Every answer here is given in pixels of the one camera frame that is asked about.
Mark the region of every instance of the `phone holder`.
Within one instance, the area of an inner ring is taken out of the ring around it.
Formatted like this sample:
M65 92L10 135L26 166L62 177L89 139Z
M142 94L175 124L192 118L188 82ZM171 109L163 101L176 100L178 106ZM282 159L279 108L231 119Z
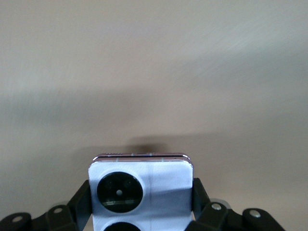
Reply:
M192 189L195 220L184 231L285 231L262 209L248 208L239 215L223 203L211 202L199 178L193 179ZM8 215L0 221L0 231L82 231L91 214L86 180L67 205L55 206L35 219L29 213Z

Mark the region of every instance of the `metal screw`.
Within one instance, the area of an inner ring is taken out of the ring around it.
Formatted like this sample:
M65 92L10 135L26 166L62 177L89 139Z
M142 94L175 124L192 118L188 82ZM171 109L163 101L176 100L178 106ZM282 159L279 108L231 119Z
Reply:
M256 210L250 210L249 214L252 215L255 218L260 218L261 217L261 214L258 211L256 211Z
M56 208L53 213L61 213L62 212L62 208Z
M217 204L217 203L212 204L212 208L215 210L221 210L220 204Z
M23 219L22 216L17 216L17 217L15 217L15 218L12 220L12 222L16 223L16 222L21 221L22 219Z

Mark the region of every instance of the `white phone case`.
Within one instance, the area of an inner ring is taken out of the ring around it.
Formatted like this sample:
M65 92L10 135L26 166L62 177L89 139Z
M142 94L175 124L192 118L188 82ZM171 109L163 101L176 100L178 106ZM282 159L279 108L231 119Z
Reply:
M124 213L108 210L98 198L101 179L124 172L142 187L139 205ZM189 158L95 158L89 167L94 231L127 222L140 231L180 231L192 220L193 166Z

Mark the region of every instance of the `gray wall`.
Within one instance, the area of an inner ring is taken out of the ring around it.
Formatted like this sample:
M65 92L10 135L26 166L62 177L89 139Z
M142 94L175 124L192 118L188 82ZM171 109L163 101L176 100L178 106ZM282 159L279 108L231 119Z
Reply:
M69 200L99 153L162 151L305 230L307 7L1 0L0 218Z

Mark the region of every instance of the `camera lens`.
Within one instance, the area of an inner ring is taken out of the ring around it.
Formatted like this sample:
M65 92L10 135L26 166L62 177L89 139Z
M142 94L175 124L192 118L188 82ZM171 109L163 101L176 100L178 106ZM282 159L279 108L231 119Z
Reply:
M139 181L132 175L113 172L101 179L97 195L101 204L108 210L126 213L140 204L143 190Z
M136 226L126 222L118 222L108 226L104 231L140 231Z

